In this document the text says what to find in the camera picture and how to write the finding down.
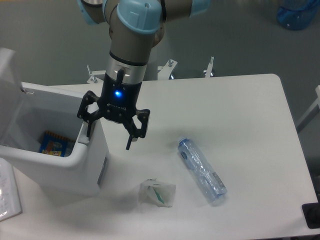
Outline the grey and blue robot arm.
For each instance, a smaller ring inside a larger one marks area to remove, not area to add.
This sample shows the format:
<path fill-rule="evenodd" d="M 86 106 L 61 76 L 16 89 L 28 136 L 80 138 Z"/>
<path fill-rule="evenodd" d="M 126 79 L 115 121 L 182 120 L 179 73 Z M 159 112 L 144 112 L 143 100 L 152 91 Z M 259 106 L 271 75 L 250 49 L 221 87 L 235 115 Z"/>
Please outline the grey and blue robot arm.
<path fill-rule="evenodd" d="M 90 24 L 108 23 L 111 46 L 100 95 L 88 91 L 77 116 L 91 127 L 96 120 L 122 124 L 129 142 L 144 138 L 150 111 L 136 104 L 151 50 L 164 36 L 164 23 L 205 12 L 208 0 L 80 0 Z"/>

